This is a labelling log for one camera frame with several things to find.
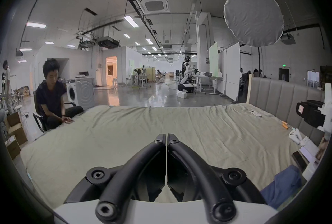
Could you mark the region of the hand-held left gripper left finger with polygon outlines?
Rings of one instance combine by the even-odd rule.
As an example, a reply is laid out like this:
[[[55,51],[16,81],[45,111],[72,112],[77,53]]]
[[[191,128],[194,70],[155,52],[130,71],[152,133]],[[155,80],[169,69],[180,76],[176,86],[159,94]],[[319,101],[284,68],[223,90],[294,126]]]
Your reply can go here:
[[[95,215],[102,223],[124,223],[130,200],[154,202],[165,176],[166,134],[160,134],[126,164],[90,169],[65,204],[98,200]]]

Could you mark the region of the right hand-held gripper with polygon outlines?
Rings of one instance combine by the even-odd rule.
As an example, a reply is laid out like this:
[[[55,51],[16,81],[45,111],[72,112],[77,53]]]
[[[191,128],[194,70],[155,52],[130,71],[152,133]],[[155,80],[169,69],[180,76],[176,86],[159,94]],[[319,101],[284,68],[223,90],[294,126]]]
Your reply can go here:
[[[296,113],[306,123],[324,132],[324,140],[330,140],[332,133],[332,87],[331,83],[325,84],[324,103],[317,100],[298,102]]]

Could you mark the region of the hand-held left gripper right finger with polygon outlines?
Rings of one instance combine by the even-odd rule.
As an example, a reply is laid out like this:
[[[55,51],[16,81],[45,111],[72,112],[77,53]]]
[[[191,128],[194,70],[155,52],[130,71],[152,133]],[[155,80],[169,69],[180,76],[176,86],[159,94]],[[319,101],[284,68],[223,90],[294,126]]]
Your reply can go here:
[[[174,134],[167,134],[167,143],[168,187],[178,202],[202,200],[209,223],[235,220],[235,201],[267,205],[242,169],[209,165]]]

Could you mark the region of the person's right hand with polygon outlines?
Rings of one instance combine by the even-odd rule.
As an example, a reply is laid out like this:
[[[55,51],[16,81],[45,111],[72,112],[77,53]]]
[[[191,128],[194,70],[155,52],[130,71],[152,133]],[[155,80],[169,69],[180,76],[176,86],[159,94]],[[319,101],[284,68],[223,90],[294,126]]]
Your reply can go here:
[[[318,152],[316,155],[317,160],[320,160],[322,158],[323,154],[325,153],[328,143],[329,143],[329,140],[327,140],[325,137],[323,137],[318,146]]]

